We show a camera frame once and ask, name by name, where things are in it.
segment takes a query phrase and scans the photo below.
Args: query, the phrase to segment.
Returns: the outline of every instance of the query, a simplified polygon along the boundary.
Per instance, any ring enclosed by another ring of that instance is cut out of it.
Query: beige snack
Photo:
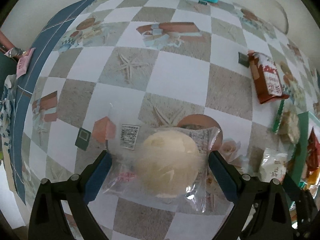
[[[204,164],[194,140],[174,130],[150,135],[137,152],[136,174],[157,197],[185,194]]]

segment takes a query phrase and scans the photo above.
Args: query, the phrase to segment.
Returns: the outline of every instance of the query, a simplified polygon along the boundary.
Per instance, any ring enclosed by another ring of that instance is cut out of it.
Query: qr code
[[[134,150],[138,137],[139,126],[123,124],[121,127],[120,146]]]

